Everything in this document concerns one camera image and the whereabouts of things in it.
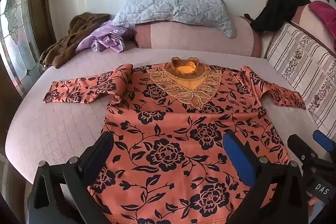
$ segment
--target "metal screw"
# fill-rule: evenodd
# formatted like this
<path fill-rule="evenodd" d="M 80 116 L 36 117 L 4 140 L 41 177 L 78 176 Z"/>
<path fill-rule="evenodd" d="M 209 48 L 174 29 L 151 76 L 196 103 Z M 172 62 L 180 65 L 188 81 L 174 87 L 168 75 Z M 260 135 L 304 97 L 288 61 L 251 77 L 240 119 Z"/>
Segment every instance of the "metal screw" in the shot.
<path fill-rule="evenodd" d="M 39 167 L 42 167 L 43 165 L 45 165 L 46 164 L 46 161 L 45 160 L 41 160 L 40 162 L 39 162 Z"/>
<path fill-rule="evenodd" d="M 71 157 L 70 160 L 69 160 L 69 162 L 71 164 L 75 164 L 76 162 L 78 162 L 78 158 L 77 157 Z"/>
<path fill-rule="evenodd" d="M 259 161 L 262 163 L 262 164 L 266 164 L 268 163 L 268 159 L 266 157 L 260 157 Z"/>
<path fill-rule="evenodd" d="M 298 164 L 297 164 L 297 162 L 296 162 L 296 161 L 294 161 L 294 160 L 291 160 L 291 166 L 293 166 L 293 167 L 298 167 Z"/>

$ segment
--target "floral striped fabric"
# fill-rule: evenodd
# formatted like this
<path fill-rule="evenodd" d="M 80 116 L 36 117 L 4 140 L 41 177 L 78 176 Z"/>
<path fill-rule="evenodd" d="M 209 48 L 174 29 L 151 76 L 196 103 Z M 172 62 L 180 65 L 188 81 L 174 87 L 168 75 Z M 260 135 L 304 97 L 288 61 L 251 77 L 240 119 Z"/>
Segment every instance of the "floral striped fabric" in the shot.
<path fill-rule="evenodd" d="M 300 93 L 318 129 L 336 135 L 336 59 L 311 37 L 285 23 L 267 60 Z"/>

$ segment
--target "magenta cloth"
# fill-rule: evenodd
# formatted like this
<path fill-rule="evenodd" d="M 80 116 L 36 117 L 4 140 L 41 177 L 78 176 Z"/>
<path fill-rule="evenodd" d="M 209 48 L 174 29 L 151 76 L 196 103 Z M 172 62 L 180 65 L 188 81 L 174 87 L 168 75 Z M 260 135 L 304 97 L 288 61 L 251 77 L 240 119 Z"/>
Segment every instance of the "magenta cloth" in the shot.
<path fill-rule="evenodd" d="M 85 37 L 77 46 L 76 53 L 79 53 L 86 48 L 90 48 L 94 42 L 97 42 L 100 52 L 109 47 L 116 52 L 122 52 L 125 47 L 122 36 L 128 33 L 128 28 L 123 26 L 114 26 L 112 25 L 112 20 L 109 20 L 104 22 L 89 36 Z"/>
<path fill-rule="evenodd" d="M 319 0 L 310 3 L 309 8 L 319 16 L 336 39 L 336 10 L 330 4 Z"/>

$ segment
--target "black garment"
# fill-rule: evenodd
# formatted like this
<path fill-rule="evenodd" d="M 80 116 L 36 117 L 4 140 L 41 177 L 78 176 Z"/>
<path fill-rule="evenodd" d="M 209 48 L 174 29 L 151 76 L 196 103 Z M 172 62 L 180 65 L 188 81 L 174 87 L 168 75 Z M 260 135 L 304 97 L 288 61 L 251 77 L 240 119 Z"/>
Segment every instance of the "black garment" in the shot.
<path fill-rule="evenodd" d="M 299 6 L 310 3 L 310 0 L 268 0 L 266 7 L 251 23 L 257 32 L 278 31 L 285 22 L 290 22 Z"/>

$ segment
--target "gray quilted blanket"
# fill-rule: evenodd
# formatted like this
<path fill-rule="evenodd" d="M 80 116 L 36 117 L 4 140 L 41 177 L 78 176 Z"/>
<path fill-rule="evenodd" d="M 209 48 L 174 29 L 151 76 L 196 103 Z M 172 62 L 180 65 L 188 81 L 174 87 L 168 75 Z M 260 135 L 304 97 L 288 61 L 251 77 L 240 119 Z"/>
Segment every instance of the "gray quilted blanket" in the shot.
<path fill-rule="evenodd" d="M 126 0 L 112 24 L 139 24 L 171 20 L 219 28 L 227 37 L 236 35 L 223 0 Z"/>

